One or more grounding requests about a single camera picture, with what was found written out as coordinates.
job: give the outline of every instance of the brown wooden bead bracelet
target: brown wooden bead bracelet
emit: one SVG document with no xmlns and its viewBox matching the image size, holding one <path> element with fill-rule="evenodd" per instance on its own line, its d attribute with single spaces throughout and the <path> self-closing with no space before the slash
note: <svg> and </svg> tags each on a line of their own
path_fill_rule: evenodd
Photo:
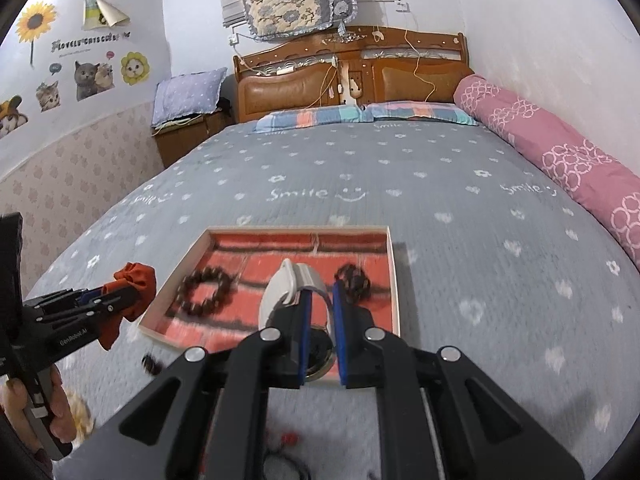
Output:
<svg viewBox="0 0 640 480">
<path fill-rule="evenodd" d="M 178 286 L 175 294 L 175 303 L 180 309 L 190 316 L 208 316 L 211 312 L 218 312 L 225 296 L 231 290 L 231 277 L 222 269 L 222 267 L 211 268 L 205 267 L 203 270 L 194 270 L 189 276 L 186 276 L 182 283 Z M 187 295 L 194 286 L 205 282 L 218 282 L 218 288 L 210 298 L 202 303 L 196 303 L 187 300 Z"/>
</svg>

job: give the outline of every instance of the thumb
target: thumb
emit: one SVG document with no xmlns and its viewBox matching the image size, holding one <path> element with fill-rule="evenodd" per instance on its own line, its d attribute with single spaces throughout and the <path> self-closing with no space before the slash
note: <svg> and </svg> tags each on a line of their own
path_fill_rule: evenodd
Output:
<svg viewBox="0 0 640 480">
<path fill-rule="evenodd" d="M 9 423 L 14 428 L 20 440 L 32 453 L 36 453 L 42 445 L 22 410 L 27 407 L 28 394 L 22 381 L 9 379 L 2 387 L 0 399 Z"/>
</svg>

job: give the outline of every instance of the beige patterned wallpaper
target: beige patterned wallpaper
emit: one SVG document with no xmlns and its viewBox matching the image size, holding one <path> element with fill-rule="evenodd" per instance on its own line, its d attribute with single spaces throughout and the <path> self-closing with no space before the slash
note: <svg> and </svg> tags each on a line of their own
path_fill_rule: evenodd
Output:
<svg viewBox="0 0 640 480">
<path fill-rule="evenodd" d="M 0 182 L 0 214 L 19 211 L 22 294 L 124 196 L 162 171 L 144 103 L 62 137 Z"/>
</svg>

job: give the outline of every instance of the power outlet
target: power outlet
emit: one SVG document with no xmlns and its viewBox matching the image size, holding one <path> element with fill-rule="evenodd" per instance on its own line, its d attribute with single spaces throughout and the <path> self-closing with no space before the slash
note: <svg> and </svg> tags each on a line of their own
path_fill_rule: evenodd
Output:
<svg viewBox="0 0 640 480">
<path fill-rule="evenodd" d="M 396 0 L 396 12 L 409 12 L 409 4 L 403 0 Z"/>
</svg>

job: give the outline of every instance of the gray bed sheet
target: gray bed sheet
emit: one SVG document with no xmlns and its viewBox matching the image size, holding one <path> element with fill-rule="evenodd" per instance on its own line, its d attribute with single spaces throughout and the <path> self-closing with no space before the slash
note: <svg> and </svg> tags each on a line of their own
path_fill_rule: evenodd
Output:
<svg viewBox="0 0 640 480">
<path fill-rule="evenodd" d="M 389 225 L 402 336 L 463 349 L 592 478 L 640 412 L 640 278 L 612 237 L 482 126 L 391 121 L 273 135 L 232 126 L 115 205 L 31 296 L 108 282 L 124 263 L 162 285 L 214 225 Z M 103 423 L 150 378 L 140 359 L 177 352 L 123 322 L 60 363 Z M 298 431 L 314 478 L 380 472 L 372 391 L 275 391 L 268 427 Z"/>
</svg>

